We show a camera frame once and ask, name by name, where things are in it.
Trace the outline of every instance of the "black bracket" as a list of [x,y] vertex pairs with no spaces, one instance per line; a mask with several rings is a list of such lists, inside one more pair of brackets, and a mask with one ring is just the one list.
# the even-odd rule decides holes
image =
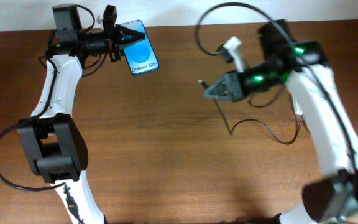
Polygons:
[[[84,139],[69,114],[56,114],[17,129],[31,171],[46,183],[56,180],[77,181],[88,166]],[[43,143],[55,134],[58,142]]]
[[88,56],[109,54],[110,61],[121,59],[121,50],[145,39],[145,34],[117,25],[117,8],[107,5],[103,13],[103,31],[80,33],[82,29],[76,4],[63,4],[53,7],[55,16],[57,43],[53,38],[48,43],[46,56],[68,54],[77,56],[82,67]]

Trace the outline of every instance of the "robotic arm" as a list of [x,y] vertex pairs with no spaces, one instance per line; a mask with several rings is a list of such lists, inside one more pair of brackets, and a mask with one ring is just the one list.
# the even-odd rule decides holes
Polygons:
[[[285,21],[276,22],[290,36]],[[295,43],[294,48],[272,23],[259,30],[259,37],[265,63],[244,69],[246,63],[237,51],[241,42],[232,37],[218,52],[227,63],[234,61],[236,70],[225,73],[206,89],[204,96],[240,101],[251,93],[284,84],[296,99],[294,105],[303,113],[324,179],[305,186],[303,201],[276,216],[276,222],[324,223],[358,213],[358,137],[339,99],[333,71],[321,46],[307,41]],[[323,95],[318,82],[331,101]],[[350,149],[341,122],[349,136]]]
[[[47,62],[46,81],[32,116],[44,110],[53,85],[50,106],[39,119],[19,127],[17,132],[32,172],[41,175],[52,186],[64,184],[55,190],[72,222],[107,224],[86,179],[88,150],[71,118],[74,95],[89,55],[106,54],[103,63],[108,54],[115,62],[121,59],[124,47],[143,40],[145,34],[115,25],[117,11],[114,6],[106,7],[103,31],[90,32],[91,27],[82,30],[78,7],[84,8],[75,4],[53,7],[57,26],[53,34],[57,43],[52,40],[48,43],[45,54],[51,62]],[[52,135],[57,137],[57,142],[42,142]]]

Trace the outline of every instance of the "wooden desk surface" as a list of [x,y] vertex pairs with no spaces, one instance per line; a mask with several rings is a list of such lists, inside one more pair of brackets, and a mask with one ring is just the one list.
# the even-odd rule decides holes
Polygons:
[[[206,26],[210,49],[236,35],[251,65],[262,62],[260,24]],[[336,74],[342,102],[358,133],[358,21],[291,23],[298,40],[319,40]],[[320,178],[310,134],[291,146],[257,123],[230,136],[199,79],[211,83],[233,68],[198,50],[194,27],[147,28],[160,70],[133,77],[125,61],[106,62],[78,84],[73,117],[89,150],[88,180],[109,223],[216,223],[272,216],[300,200],[302,186]],[[0,131],[35,108],[45,79],[37,56],[48,32],[0,32]],[[261,94],[256,102],[273,94]],[[229,122],[266,121],[291,139],[288,94],[255,109],[221,103]],[[32,175],[16,133],[0,143],[0,170],[13,182],[45,186]],[[0,183],[0,223],[69,223],[54,191],[28,193]]]

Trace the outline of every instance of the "phone screen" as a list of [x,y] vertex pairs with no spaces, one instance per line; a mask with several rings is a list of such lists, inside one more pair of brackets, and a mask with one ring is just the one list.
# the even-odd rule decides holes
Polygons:
[[152,45],[149,37],[147,36],[146,30],[144,29],[142,21],[136,20],[121,25],[145,34],[144,40],[124,48],[124,54],[131,73],[133,75],[139,75],[141,73],[158,69],[160,65],[155,57]]

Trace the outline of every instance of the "wire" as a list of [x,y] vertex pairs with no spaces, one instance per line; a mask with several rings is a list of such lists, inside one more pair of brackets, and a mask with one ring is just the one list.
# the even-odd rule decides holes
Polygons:
[[[43,110],[42,110],[39,114],[37,114],[37,115],[35,115],[35,116],[33,116],[33,117],[31,117],[31,118],[25,120],[25,121],[18,122],[17,124],[12,125],[12,126],[10,126],[9,128],[3,130],[3,131],[0,133],[0,140],[1,140],[7,133],[9,133],[10,131],[15,130],[15,129],[19,128],[19,127],[22,127],[22,126],[24,126],[24,125],[27,125],[27,124],[30,124],[30,123],[34,122],[35,120],[37,120],[38,118],[40,118],[40,117],[48,110],[48,108],[49,108],[49,106],[50,106],[50,100],[52,99],[53,88],[54,88],[54,86],[55,86],[55,82],[56,82],[56,77],[57,77],[58,70],[57,70],[57,67],[56,67],[55,63],[54,63],[50,58],[48,58],[48,57],[46,57],[46,56],[40,56],[40,57],[39,57],[39,61],[42,62],[42,59],[43,59],[43,58],[46,59],[48,62],[50,62],[50,63],[52,64],[52,66],[53,66],[53,78],[52,78],[52,83],[51,83],[51,85],[50,85],[50,90],[49,90],[49,94],[48,94],[48,99],[47,99],[47,101],[46,101],[46,103],[45,103],[45,107],[43,108]],[[58,184],[58,185],[54,185],[54,186],[49,186],[49,187],[24,187],[24,186],[21,186],[21,185],[14,184],[14,183],[12,183],[11,181],[7,180],[1,173],[0,173],[0,181],[1,181],[2,183],[4,183],[4,184],[6,184],[6,185],[8,185],[8,186],[10,186],[10,187],[12,187],[12,188],[14,188],[14,189],[25,190],[25,191],[29,191],[29,192],[40,192],[40,191],[44,191],[44,190],[51,190],[51,189],[56,189],[56,188],[58,188],[58,187],[61,187],[61,186],[65,185],[65,183],[62,183],[62,184]]]
[[92,12],[90,9],[88,9],[87,7],[84,7],[84,6],[82,6],[82,5],[77,5],[77,7],[80,7],[80,8],[82,8],[82,9],[84,9],[85,11],[87,11],[88,13],[90,13],[91,16],[92,16],[92,20],[93,20],[92,25],[89,26],[88,28],[83,29],[83,30],[81,30],[81,31],[78,32],[79,34],[86,34],[86,33],[89,32],[89,31],[93,28],[93,26],[94,26],[94,23],[95,23],[94,15],[93,15],[93,12]]
[[92,72],[89,72],[88,74],[85,74],[85,75],[82,75],[81,78],[85,78],[85,77],[88,77],[90,75],[93,75],[95,72],[97,72],[99,70],[100,67],[102,67],[104,61],[106,60],[107,58],[107,53],[104,55],[102,61],[99,63],[99,65],[92,71]]
[[357,224],[357,223],[355,223],[355,222],[350,222],[350,221],[347,221],[347,220],[343,220],[342,221],[344,224]]
[[[200,24],[202,22],[202,20],[205,18],[205,16],[207,14],[209,14],[211,11],[221,8],[221,7],[228,7],[228,6],[239,6],[239,7],[245,7],[251,10],[254,10],[256,12],[258,12],[259,14],[263,15],[266,19],[269,20],[269,22],[276,28],[276,30],[278,30],[278,32],[280,33],[280,35],[285,39],[285,41],[291,46],[291,48],[295,51],[295,43],[292,41],[291,37],[288,35],[287,32],[285,32],[285,30],[275,21],[273,20],[268,14],[266,14],[264,11],[261,11],[260,9],[256,8],[255,6],[251,6],[250,4],[246,4],[246,3],[239,3],[239,2],[228,2],[228,3],[223,3],[223,4],[218,4],[210,9],[208,9],[199,19],[199,21],[197,22],[196,25],[196,29],[195,29],[195,39],[196,39],[196,43],[198,45],[198,47],[206,54],[211,55],[211,56],[216,56],[219,55],[220,52],[208,52],[202,45],[200,42],[200,38],[198,35],[199,29],[200,29]],[[349,158],[352,162],[352,166],[354,169],[354,172],[356,174],[358,174],[358,170],[357,170],[357,166],[356,166],[356,152],[354,151],[354,148],[352,146],[352,141],[350,139],[350,135],[347,132],[347,129],[345,127],[345,124],[343,122],[343,120],[341,119],[341,115],[339,114],[337,108],[335,107],[330,94],[326,91],[325,87],[323,86],[323,84],[320,82],[319,78],[317,77],[317,75],[315,74],[314,70],[310,67],[310,64],[308,63],[308,61],[301,55],[301,54],[297,54],[296,55],[299,59],[301,59],[301,61],[303,62],[304,66],[310,71],[310,73],[312,74],[313,78],[315,79],[315,81],[317,82],[317,87],[320,89],[320,91],[322,92],[322,94],[324,95],[325,99],[327,100],[329,106],[331,107],[332,111],[334,112],[334,115],[342,129],[342,133],[344,135],[345,141],[346,141],[346,145],[347,148],[349,150]],[[357,186],[357,178],[354,179],[354,185]]]
[[[198,82],[199,82],[205,89],[208,88],[208,85],[207,85],[203,80],[199,80]],[[299,124],[298,124],[298,122],[295,120],[297,128],[296,128],[296,130],[295,130],[294,137],[292,138],[292,140],[287,141],[287,142],[280,140],[280,139],[274,134],[274,132],[270,129],[270,127],[269,127],[265,122],[260,121],[260,120],[257,120],[257,119],[243,119],[242,121],[237,122],[232,128],[230,128],[230,127],[229,127],[229,123],[228,123],[228,121],[227,121],[227,119],[226,119],[226,117],[225,117],[225,115],[224,115],[224,113],[223,113],[223,111],[222,111],[222,109],[221,109],[221,107],[220,107],[218,101],[217,101],[216,99],[213,99],[213,101],[214,101],[215,106],[216,106],[216,108],[218,109],[219,114],[221,115],[221,117],[222,117],[222,119],[223,119],[223,122],[224,122],[224,124],[225,124],[225,126],[226,126],[226,128],[227,128],[227,131],[229,131],[229,134],[230,134],[230,135],[233,135],[235,128],[236,128],[239,124],[244,123],[244,122],[247,122],[247,121],[253,121],[253,122],[258,122],[258,123],[260,123],[260,124],[263,124],[263,125],[267,128],[267,130],[271,133],[271,135],[272,135],[279,143],[284,144],[284,145],[291,145],[291,144],[293,144],[293,143],[296,141],[296,139],[297,139],[297,137],[298,137],[298,134],[299,134],[299,131],[300,131],[301,127],[302,127],[303,116],[301,116],[301,118],[300,118],[300,120],[299,120]]]
[[68,211],[78,220],[78,224],[84,224],[84,220],[80,218],[80,213],[78,211],[78,205],[75,202],[73,196],[70,194],[70,187],[67,187],[65,184],[63,193],[66,194],[66,203]]
[[102,55],[99,54],[99,58],[95,62],[93,62],[91,65],[85,66],[84,70],[88,69],[88,68],[92,68],[93,66],[97,65],[100,62],[101,59],[102,59]]
[[254,107],[254,108],[265,108],[267,106],[270,106],[270,105],[272,105],[274,102],[276,102],[279,99],[279,97],[282,95],[284,90],[285,90],[285,86],[282,86],[281,89],[279,89],[279,91],[273,97],[273,99],[271,99],[269,102],[267,102],[265,104],[262,104],[262,105],[254,105],[252,103],[252,100],[254,99],[254,96],[255,96],[255,94],[253,93],[253,94],[250,95],[250,97],[248,99],[248,105],[251,106],[251,107]]
[[38,57],[38,62],[41,64],[41,66],[43,66],[44,69],[48,69],[47,66],[44,64],[44,62],[42,61],[43,57],[39,56]]
[[50,31],[50,34],[49,34],[49,37],[48,37],[48,45],[53,44],[53,40],[55,38],[55,32],[56,32],[56,29]]
[[233,128],[231,129],[231,133],[233,134],[234,128],[236,128],[239,124],[244,123],[244,122],[247,122],[247,121],[253,121],[253,122],[258,122],[258,123],[260,123],[260,124],[263,124],[263,125],[267,128],[267,130],[271,133],[271,135],[272,135],[279,143],[284,144],[284,145],[291,145],[291,144],[293,144],[293,143],[296,141],[296,139],[297,139],[297,137],[298,137],[299,131],[300,131],[301,127],[302,127],[303,116],[301,116],[301,118],[300,118],[300,120],[299,120],[299,124],[298,124],[298,121],[295,120],[295,122],[296,122],[295,134],[294,134],[293,138],[292,138],[290,141],[287,141],[287,142],[281,141],[281,140],[273,133],[273,131],[270,129],[270,127],[269,127],[265,122],[260,121],[260,120],[257,120],[257,119],[244,119],[244,120],[242,120],[242,121],[237,122],[237,123],[233,126]]

